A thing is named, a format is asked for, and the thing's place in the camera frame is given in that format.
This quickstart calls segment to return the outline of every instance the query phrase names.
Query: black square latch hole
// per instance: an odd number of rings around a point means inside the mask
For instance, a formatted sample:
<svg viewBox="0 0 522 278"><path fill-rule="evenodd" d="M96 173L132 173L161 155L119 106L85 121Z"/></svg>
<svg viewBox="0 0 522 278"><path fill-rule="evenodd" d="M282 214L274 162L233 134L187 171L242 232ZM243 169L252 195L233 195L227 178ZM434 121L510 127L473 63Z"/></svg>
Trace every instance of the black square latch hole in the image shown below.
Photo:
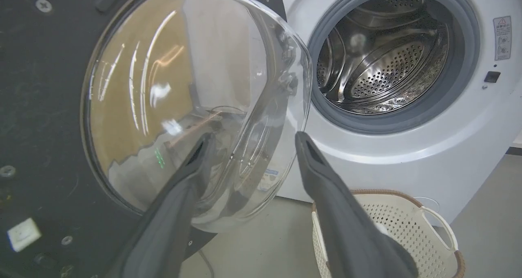
<svg viewBox="0 0 522 278"><path fill-rule="evenodd" d="M486 78L484 79L484 82L495 83L498 80L498 76L500 76L500 72L488 71L488 74L486 74Z"/></svg>

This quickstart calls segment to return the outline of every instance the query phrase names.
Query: screw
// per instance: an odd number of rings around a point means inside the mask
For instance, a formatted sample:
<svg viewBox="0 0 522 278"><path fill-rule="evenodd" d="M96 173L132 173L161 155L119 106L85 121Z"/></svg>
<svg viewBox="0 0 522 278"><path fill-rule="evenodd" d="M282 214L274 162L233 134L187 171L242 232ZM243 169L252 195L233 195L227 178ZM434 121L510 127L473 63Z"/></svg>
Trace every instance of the screw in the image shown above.
<svg viewBox="0 0 522 278"><path fill-rule="evenodd" d="M73 265L67 265L67 266L62 267L62 270L60 270L60 278L69 277L73 273L73 270L74 270Z"/></svg>
<svg viewBox="0 0 522 278"><path fill-rule="evenodd" d="M67 235L62 239L62 245L66 246L73 242L73 237L71 235Z"/></svg>
<svg viewBox="0 0 522 278"><path fill-rule="evenodd" d="M43 13L49 13L53 9L53 6L47 0L36 0L34 4Z"/></svg>
<svg viewBox="0 0 522 278"><path fill-rule="evenodd" d="M2 168L0 168L0 176L4 178L11 178L15 176L16 169L13 166L7 165Z"/></svg>

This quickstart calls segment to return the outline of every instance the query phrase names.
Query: white washing machine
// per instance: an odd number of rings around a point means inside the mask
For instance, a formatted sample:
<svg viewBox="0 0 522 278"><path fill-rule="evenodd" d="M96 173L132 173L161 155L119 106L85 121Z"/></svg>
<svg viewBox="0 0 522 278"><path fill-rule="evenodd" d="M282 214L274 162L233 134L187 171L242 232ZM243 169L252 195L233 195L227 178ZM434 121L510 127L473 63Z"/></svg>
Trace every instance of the white washing machine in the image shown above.
<svg viewBox="0 0 522 278"><path fill-rule="evenodd" d="M522 128L521 1L283 2L316 64L305 131L332 167L451 222ZM311 201L296 163L278 195Z"/></svg>

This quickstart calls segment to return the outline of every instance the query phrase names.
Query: laundry basket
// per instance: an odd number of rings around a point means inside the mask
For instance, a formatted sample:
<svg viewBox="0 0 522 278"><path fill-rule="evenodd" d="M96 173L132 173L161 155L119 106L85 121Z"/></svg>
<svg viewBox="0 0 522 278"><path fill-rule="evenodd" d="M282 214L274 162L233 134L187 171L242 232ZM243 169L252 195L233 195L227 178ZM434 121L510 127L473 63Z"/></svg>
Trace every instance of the laundry basket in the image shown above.
<svg viewBox="0 0 522 278"><path fill-rule="evenodd" d="M370 218L383 224L390 237L400 243L414 258L419 278L462 278L464 259L458 250L455 234L449 224L435 211L424 207L416 199L391 190L351 191ZM432 215L447 231L450 245L442 240L425 215ZM331 278L328 258L319 218L312 206L313 243L321 278Z"/></svg>

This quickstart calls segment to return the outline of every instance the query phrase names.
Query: washing machine opening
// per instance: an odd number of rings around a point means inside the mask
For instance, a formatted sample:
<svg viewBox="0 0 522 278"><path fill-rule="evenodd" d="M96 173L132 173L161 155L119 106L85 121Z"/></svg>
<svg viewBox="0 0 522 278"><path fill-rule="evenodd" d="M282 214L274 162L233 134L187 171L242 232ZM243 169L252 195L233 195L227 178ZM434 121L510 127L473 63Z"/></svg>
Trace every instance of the washing machine opening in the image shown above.
<svg viewBox="0 0 522 278"><path fill-rule="evenodd" d="M411 129L440 114L466 87L470 75L462 70L473 69L477 55L470 54L479 40L469 30L473 18L462 18L474 14L459 8L457 17L437 0L353 5L315 41L319 47L310 47L315 107L334 124L365 133Z"/></svg>

